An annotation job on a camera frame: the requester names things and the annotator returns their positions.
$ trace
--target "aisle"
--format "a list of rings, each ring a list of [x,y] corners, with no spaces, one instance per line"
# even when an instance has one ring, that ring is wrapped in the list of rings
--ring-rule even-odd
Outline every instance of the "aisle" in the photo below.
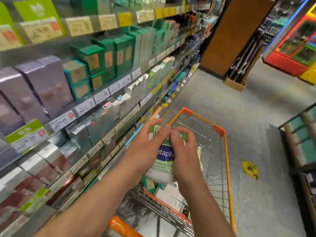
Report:
[[[239,93],[198,70],[168,112],[187,107],[226,129],[238,236],[305,236],[279,132],[270,124],[281,124],[289,114],[261,99],[253,90]],[[242,159],[258,166],[258,180],[243,173]],[[214,171],[210,165],[208,174]]]

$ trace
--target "cetaphil logo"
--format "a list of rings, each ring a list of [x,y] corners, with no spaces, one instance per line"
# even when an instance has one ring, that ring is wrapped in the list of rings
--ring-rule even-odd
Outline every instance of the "cetaphil logo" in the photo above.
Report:
[[[157,159],[162,161],[173,161],[174,160],[174,151],[171,146],[161,145],[158,153]]]

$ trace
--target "orange plastic corner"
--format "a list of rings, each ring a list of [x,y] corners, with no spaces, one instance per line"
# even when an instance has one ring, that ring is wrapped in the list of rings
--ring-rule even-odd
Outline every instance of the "orange plastic corner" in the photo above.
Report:
[[[219,133],[221,137],[223,137],[226,134],[226,131],[218,125],[214,125],[213,130]]]
[[[182,107],[182,112],[188,116],[191,116],[193,111],[190,111],[188,108]]]

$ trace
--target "purple box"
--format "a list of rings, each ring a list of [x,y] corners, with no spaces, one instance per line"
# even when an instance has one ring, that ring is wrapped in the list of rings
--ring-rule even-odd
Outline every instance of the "purple box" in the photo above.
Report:
[[[62,110],[59,103],[58,91],[55,81],[50,78],[47,67],[39,62],[31,61],[15,67],[29,82],[47,113],[53,117]]]
[[[27,122],[34,119],[38,119],[42,124],[48,122],[48,116],[26,80],[13,68],[0,70],[0,91]]]
[[[64,108],[72,103],[74,100],[64,74],[64,66],[61,59],[50,55],[37,61],[46,67],[48,70],[47,77],[55,82],[57,97],[61,107]]]
[[[15,112],[7,100],[0,94],[0,131],[9,135],[24,125],[22,117]]]

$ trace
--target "hand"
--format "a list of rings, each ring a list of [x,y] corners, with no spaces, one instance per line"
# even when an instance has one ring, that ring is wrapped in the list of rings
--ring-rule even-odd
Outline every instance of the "hand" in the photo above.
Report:
[[[178,131],[188,135],[185,146]],[[205,185],[195,136],[187,128],[176,127],[171,131],[170,141],[175,155],[173,169],[179,184],[179,191],[187,199],[188,194],[192,193],[196,186],[201,187],[201,185]]]
[[[160,128],[155,137],[148,141],[148,133],[151,125],[162,123],[163,119],[148,121],[138,133],[136,139],[128,147],[121,164],[126,171],[132,171],[133,185],[136,185],[157,158],[160,145],[168,137],[171,127],[166,124]]]

